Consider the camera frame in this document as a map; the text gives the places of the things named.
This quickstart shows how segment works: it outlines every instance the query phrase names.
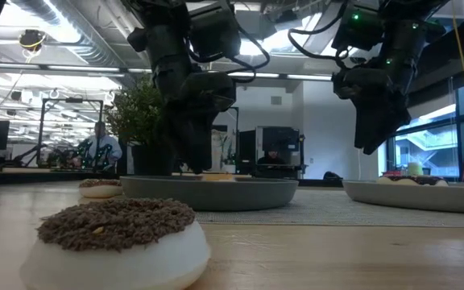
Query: pipe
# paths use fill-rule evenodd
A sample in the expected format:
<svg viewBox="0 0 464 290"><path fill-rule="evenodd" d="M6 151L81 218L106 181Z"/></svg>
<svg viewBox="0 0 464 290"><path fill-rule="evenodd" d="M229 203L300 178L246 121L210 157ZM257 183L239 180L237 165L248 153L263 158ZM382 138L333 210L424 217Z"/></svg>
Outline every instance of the pipe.
<svg viewBox="0 0 464 290"><path fill-rule="evenodd" d="M66 22L74 27L81 36L76 44L88 45L88 47L74 47L68 50L78 55L87 64L126 67L125 61L69 0L11 0L11 2L54 27ZM125 86L133 86L135 83L135 79L131 76L126 76L120 81Z"/></svg>
<svg viewBox="0 0 464 290"><path fill-rule="evenodd" d="M116 14L117 15L110 8L108 0L100 0L100 5L101 5L101 8L103 8L103 10L110 16L110 19L112 19L112 23L116 26L116 28L119 30L119 32L121 32L121 34L126 39L128 37L128 35L130 34L128 31L132 32L135 29L135 25L133 25L132 22L128 19L128 16L126 15L125 11L123 11L123 9L121 7L121 3L116 3L116 1L114 1L114 7L116 7ZM128 31L121 24L118 17L120 17L121 20L128 27ZM146 64L150 63L150 61L148 59L148 55L147 55L146 52L137 52L137 55Z"/></svg>
<svg viewBox="0 0 464 290"><path fill-rule="evenodd" d="M110 19L112 20L112 23L116 26L116 28L119 30L119 32L121 32L122 36L126 39L128 37L128 35L129 35L129 33L126 30L126 28L121 24L121 22L119 22L119 19L116 16L116 14L114 14L112 9L110 9L110 6L109 6L109 3L107 2L107 0L100 0L100 6L110 16ZM125 23L130 23L128 20L125 20L124 15L121 14L120 16L121 16L121 19ZM148 58L147 58L147 56L145 56L145 54L146 54L145 52L137 52L137 55L139 56L139 58L141 60L143 60L144 62L146 62L146 64L149 64Z"/></svg>

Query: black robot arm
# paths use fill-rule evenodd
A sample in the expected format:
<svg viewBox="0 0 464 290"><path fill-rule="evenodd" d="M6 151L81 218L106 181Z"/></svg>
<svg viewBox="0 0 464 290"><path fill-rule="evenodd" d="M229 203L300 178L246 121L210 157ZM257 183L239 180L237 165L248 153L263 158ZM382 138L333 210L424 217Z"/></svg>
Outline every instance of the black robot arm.
<svg viewBox="0 0 464 290"><path fill-rule="evenodd" d="M188 11L182 0L122 0L144 26L128 37L137 51L147 51L153 81L163 100L164 135L180 158L194 172L210 168L211 126L219 112L235 102L235 84L252 81L233 79L228 74L254 72L269 62L269 55L237 23L234 6L219 0L203 8ZM334 60L341 68L333 76L334 92L350 99L357 111L355 146L371 154L400 126L409 124L407 95L416 76L416 64L422 48L445 33L440 25L427 22L448 0L385 0L379 9L343 1L334 22L341 21L333 41L336 56L320 56L293 45L306 56ZM0 12L4 0L0 0ZM317 31L291 33L317 34ZM251 66L238 60L239 32L249 38L266 56L262 64ZM348 47L370 50L382 44L378 56L366 63L347 68ZM242 65L229 72L202 72L196 62L222 57Z"/></svg>
<svg viewBox="0 0 464 290"><path fill-rule="evenodd" d="M387 0L378 10L345 5L333 48L370 50L382 43L378 56L353 68L342 66L333 76L334 92L355 105L354 145L365 154L411 121L408 91L422 49L445 34L443 26L426 20L447 2Z"/></svg>

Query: person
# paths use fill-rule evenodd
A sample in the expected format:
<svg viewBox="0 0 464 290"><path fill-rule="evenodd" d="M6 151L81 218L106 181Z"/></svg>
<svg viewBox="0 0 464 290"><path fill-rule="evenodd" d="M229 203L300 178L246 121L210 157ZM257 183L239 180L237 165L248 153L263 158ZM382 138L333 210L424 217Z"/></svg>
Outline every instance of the person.
<svg viewBox="0 0 464 290"><path fill-rule="evenodd" d="M264 153L264 157L257 160L257 164L270 164L270 165L285 165L286 162L279 157L279 152L275 149L270 149L270 151Z"/></svg>
<svg viewBox="0 0 464 290"><path fill-rule="evenodd" d="M105 145L112 146L109 154L109 165L107 168L112 168L116 162L121 158L122 151L121 147L119 146L118 140L114 137L109 136L106 133L106 126L104 122L96 122L94 125L94 136L88 138L89 142L92 142L92 145L89 148L89 155L91 158L96 156L96 146L97 146L97 139L100 139L99 147L103 148ZM98 164L103 163L103 159L98 160Z"/></svg>

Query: grey bowl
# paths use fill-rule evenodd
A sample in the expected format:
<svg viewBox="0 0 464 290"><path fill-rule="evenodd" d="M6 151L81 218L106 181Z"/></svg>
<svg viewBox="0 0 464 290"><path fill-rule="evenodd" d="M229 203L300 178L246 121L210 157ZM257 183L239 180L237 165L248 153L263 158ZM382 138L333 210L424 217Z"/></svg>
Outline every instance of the grey bowl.
<svg viewBox="0 0 464 290"><path fill-rule="evenodd" d="M200 176L122 176L126 197L172 198L194 210L242 211L286 205L298 181L237 178L236 182L203 181Z"/></svg>
<svg viewBox="0 0 464 290"><path fill-rule="evenodd" d="M343 181L343 187L353 201L406 209L464 213L464 183L450 183L444 187Z"/></svg>

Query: woven placemat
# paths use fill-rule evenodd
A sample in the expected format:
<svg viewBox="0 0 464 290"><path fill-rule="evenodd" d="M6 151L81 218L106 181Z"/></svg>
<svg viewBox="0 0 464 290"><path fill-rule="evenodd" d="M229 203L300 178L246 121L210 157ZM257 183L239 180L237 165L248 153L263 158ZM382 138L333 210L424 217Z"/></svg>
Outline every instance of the woven placemat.
<svg viewBox="0 0 464 290"><path fill-rule="evenodd" d="M314 226L464 227L464 213L397 209L352 201L342 191L297 190L289 205L246 212L199 212L200 223Z"/></svg>

